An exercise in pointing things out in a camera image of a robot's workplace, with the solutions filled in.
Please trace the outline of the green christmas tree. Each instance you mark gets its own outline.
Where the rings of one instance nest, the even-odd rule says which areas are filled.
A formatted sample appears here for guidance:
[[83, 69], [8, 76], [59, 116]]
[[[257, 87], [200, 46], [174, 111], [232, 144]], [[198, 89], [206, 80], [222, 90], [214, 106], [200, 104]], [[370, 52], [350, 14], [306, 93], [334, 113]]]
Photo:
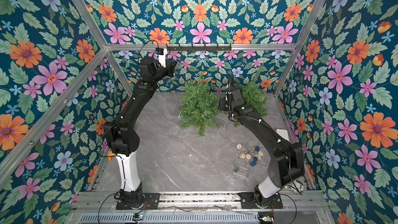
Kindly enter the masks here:
[[242, 90], [243, 99], [246, 104], [252, 105], [260, 114], [261, 117], [267, 115], [267, 109], [265, 105], [267, 103], [267, 98], [264, 92], [257, 85], [257, 80], [260, 77], [262, 70], [259, 69], [251, 78], [251, 81], [247, 84], [240, 85]]
[[196, 128], [200, 137], [205, 136], [206, 128], [218, 128], [219, 125], [214, 118], [219, 115], [218, 100], [213, 101], [184, 101], [181, 96], [182, 104], [179, 107], [178, 117], [182, 119], [180, 127], [187, 129]]

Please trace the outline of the rattan ball string light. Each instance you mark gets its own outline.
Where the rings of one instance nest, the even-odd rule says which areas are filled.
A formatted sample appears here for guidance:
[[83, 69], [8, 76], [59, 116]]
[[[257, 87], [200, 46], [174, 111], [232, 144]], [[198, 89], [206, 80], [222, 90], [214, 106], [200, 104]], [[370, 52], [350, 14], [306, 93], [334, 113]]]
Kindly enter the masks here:
[[236, 162], [247, 167], [267, 167], [269, 154], [263, 145], [255, 139], [239, 142], [235, 145]]

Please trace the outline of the clear battery box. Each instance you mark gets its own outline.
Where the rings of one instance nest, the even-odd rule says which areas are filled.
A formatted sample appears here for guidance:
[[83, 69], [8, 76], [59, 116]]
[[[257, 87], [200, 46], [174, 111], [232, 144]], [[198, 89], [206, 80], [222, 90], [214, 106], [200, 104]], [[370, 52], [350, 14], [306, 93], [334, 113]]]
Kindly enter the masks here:
[[233, 168], [233, 173], [239, 177], [242, 178], [247, 178], [249, 176], [250, 168], [241, 165], [241, 164], [235, 164]]

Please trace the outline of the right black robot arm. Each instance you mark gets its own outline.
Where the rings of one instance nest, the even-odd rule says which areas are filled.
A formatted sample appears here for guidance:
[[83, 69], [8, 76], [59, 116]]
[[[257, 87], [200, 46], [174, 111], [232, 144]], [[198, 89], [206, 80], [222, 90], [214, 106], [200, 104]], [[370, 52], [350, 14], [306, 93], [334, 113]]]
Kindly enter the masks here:
[[229, 120], [251, 131], [269, 154], [270, 162], [265, 180], [255, 186], [254, 202], [260, 208], [269, 206], [275, 196], [290, 182], [304, 176], [304, 153], [298, 143], [291, 143], [274, 130], [251, 104], [246, 104], [242, 89], [230, 75], [226, 96], [220, 99], [219, 109], [228, 113]]

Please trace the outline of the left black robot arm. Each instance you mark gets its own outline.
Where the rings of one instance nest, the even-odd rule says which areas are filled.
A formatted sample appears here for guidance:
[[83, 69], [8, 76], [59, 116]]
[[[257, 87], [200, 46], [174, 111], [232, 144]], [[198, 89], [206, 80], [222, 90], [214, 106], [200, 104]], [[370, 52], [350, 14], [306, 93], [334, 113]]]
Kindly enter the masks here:
[[143, 209], [146, 205], [136, 160], [140, 137], [134, 127], [158, 89], [159, 81], [174, 77], [176, 66], [176, 61], [166, 61], [162, 65], [151, 58], [143, 58], [139, 64], [142, 77], [135, 84], [132, 96], [116, 119], [104, 125], [107, 145], [113, 153], [110, 157], [116, 158], [121, 176], [120, 190], [115, 194], [117, 209]]

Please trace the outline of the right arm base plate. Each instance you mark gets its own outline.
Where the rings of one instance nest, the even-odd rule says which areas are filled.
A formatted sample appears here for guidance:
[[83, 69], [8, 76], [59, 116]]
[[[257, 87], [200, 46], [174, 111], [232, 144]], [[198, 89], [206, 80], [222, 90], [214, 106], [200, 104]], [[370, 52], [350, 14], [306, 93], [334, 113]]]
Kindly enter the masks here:
[[255, 192], [240, 192], [240, 203], [242, 209], [282, 209], [283, 203], [279, 194], [270, 198], [263, 198], [261, 194]]

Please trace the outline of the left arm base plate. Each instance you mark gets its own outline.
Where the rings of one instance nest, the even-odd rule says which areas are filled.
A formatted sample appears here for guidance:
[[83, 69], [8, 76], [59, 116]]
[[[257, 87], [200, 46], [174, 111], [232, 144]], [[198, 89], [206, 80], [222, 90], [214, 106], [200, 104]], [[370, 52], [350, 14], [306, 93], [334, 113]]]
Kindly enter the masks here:
[[160, 203], [159, 193], [144, 193], [142, 203], [133, 203], [125, 199], [119, 199], [116, 205], [117, 210], [155, 210]]

